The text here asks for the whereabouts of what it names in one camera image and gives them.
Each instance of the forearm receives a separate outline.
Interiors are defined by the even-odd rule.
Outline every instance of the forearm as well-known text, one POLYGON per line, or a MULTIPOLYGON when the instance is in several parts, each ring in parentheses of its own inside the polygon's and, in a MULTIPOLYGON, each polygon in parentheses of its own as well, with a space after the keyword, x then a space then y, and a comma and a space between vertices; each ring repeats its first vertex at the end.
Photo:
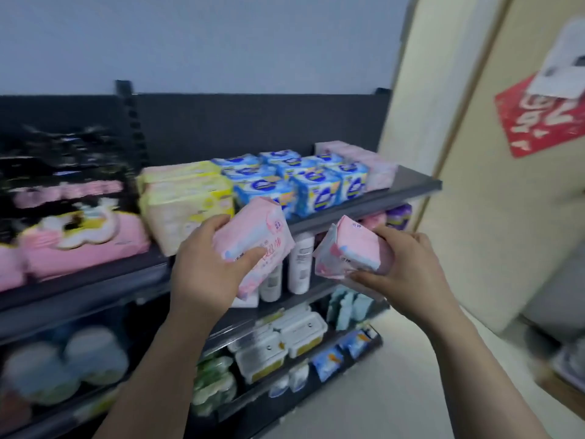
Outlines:
POLYGON ((94 439, 183 437, 197 361, 212 328, 195 314, 183 320, 169 316, 160 327, 94 439))
POLYGON ((428 334, 457 439, 549 438, 464 314, 428 334))

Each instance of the hand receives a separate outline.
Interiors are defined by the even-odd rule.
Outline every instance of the hand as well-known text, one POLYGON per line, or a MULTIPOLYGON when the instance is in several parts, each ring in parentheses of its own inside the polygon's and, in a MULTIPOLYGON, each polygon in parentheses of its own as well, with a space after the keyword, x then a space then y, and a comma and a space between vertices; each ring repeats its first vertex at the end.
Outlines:
POLYGON ((394 251, 386 276, 359 271, 351 278, 383 294, 393 307, 424 331, 440 330, 464 316, 425 234, 377 227, 374 232, 394 251))
POLYGON ((266 253, 253 248, 235 262, 226 262, 213 249, 215 232, 229 215, 215 215, 181 243, 171 275, 170 317, 203 318, 213 325, 230 308, 244 276, 266 253))

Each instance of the red sign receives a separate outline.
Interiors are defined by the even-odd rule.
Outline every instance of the red sign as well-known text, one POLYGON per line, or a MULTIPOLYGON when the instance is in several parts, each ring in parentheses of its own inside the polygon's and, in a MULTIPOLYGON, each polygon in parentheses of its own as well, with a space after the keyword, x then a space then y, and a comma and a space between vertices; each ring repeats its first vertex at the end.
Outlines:
POLYGON ((527 94, 534 76, 495 96, 498 116, 514 157, 524 157, 585 135, 585 97, 527 94))

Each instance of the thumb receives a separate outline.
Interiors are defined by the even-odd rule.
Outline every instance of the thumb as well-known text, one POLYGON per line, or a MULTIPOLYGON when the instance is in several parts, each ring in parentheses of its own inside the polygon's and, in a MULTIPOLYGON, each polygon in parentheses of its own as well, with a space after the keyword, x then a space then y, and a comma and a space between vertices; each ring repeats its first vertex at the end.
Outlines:
POLYGON ((350 278, 361 283, 363 286, 382 293, 383 295, 387 295, 388 288, 391 288, 391 281, 389 278, 368 271, 356 271, 350 275, 350 278))
POLYGON ((260 259, 264 257, 264 254, 266 254, 266 248, 257 246, 256 248, 249 249, 231 267, 243 279, 256 266, 260 259))

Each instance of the blue wall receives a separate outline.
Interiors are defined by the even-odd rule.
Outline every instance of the blue wall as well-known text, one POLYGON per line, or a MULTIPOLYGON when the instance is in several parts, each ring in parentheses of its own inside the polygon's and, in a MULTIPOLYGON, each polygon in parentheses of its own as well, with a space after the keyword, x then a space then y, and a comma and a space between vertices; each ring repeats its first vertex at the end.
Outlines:
POLYGON ((0 94, 369 94, 408 0, 0 0, 0 94))

